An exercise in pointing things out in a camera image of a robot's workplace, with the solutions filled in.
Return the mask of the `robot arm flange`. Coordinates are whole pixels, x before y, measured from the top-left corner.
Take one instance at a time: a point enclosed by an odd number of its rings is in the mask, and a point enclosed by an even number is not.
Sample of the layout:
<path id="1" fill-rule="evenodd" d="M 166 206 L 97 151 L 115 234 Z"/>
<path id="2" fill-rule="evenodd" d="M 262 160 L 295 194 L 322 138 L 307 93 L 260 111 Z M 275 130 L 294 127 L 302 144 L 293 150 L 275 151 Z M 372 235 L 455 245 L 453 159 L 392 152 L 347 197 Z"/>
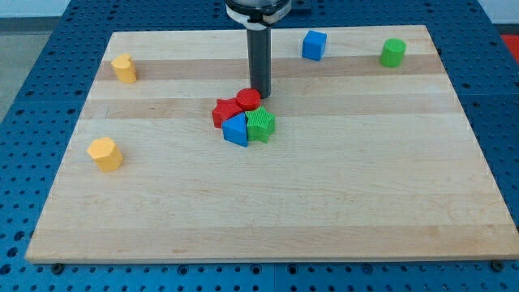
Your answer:
<path id="1" fill-rule="evenodd" d="M 225 0 L 227 15 L 250 30 L 273 26 L 292 8 L 290 0 Z"/>

